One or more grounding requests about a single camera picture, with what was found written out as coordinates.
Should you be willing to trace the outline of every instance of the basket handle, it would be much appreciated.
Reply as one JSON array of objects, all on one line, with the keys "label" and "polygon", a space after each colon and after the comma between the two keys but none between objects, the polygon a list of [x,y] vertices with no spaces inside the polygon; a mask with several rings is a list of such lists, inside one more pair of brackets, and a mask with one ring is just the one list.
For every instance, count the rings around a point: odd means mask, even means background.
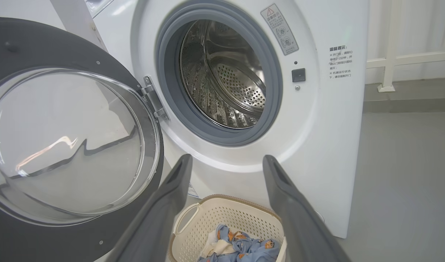
[{"label": "basket handle", "polygon": [[[192,219],[196,216],[196,214],[197,214],[198,211],[200,210],[200,206],[201,206],[201,205],[200,205],[199,203],[195,203],[195,204],[192,204],[192,205],[188,206],[186,209],[184,209],[184,211],[182,211],[182,213],[179,215],[179,217],[177,218],[176,223],[175,223],[175,225],[174,225],[173,233],[174,233],[175,235],[181,234],[182,231],[184,231],[184,229],[190,224],[190,222],[192,221]],[[193,216],[189,219],[189,222],[187,222],[187,224],[185,224],[184,227],[183,227],[181,230],[177,231],[177,229],[178,229],[179,226],[181,225],[181,222],[182,222],[182,219],[184,218],[184,216],[185,216],[191,209],[193,209],[194,207],[197,208],[196,211],[195,211],[195,214],[193,214]]]}]

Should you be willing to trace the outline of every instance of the gray rubber seal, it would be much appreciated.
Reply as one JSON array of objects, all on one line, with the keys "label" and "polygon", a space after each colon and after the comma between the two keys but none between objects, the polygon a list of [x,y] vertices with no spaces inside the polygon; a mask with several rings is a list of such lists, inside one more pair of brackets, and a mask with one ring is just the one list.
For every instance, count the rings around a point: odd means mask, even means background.
[{"label": "gray rubber seal", "polygon": [[[191,22],[206,19],[224,23],[247,40],[264,72],[266,103],[258,123],[248,129],[218,126],[194,106],[179,71],[179,51]],[[156,66],[164,97],[179,120],[194,134],[221,146],[242,146],[263,136],[276,119],[282,99],[282,74],[274,47],[259,25],[242,10],[218,0],[195,0],[177,7],[164,20],[157,40]]]}]

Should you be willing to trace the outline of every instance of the sticker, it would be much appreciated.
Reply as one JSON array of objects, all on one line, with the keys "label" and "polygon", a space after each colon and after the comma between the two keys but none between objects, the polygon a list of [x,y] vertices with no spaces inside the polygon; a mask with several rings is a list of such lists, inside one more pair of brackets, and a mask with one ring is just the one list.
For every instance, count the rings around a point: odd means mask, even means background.
[{"label": "sticker", "polygon": [[193,186],[192,186],[191,183],[189,183],[189,190],[187,191],[187,194],[188,194],[189,196],[193,196],[193,197],[197,197],[197,198],[199,198],[198,195],[196,194],[196,191],[195,191],[195,189],[193,188]]},{"label": "sticker", "polygon": [[298,50],[294,35],[275,4],[272,4],[265,10],[261,11],[261,15],[276,36],[284,55],[288,55]]},{"label": "sticker", "polygon": [[353,51],[347,46],[329,48],[329,79],[352,77]]}]

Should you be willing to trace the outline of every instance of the blue cloth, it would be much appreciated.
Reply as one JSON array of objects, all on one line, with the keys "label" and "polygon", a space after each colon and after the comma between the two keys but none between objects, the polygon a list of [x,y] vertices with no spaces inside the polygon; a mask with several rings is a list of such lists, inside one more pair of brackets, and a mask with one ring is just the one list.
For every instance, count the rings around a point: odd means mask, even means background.
[{"label": "blue cloth", "polygon": [[216,237],[223,239],[232,246],[236,252],[231,254],[199,257],[197,262],[276,262],[281,245],[274,239],[253,239],[245,232],[232,233],[226,225],[218,225]]}]

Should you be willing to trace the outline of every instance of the beige plastic basket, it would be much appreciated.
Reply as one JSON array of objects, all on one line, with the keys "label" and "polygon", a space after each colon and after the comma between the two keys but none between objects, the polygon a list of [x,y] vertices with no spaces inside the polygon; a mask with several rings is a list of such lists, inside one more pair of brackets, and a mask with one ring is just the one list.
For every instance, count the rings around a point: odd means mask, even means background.
[{"label": "beige plastic basket", "polygon": [[[193,209],[196,212],[178,231],[184,216]],[[169,259],[172,262],[196,262],[209,232],[219,224],[244,231],[253,237],[277,240],[281,250],[276,262],[285,261],[287,242],[279,217],[262,206],[225,195],[208,196],[182,211],[171,236]]]}]

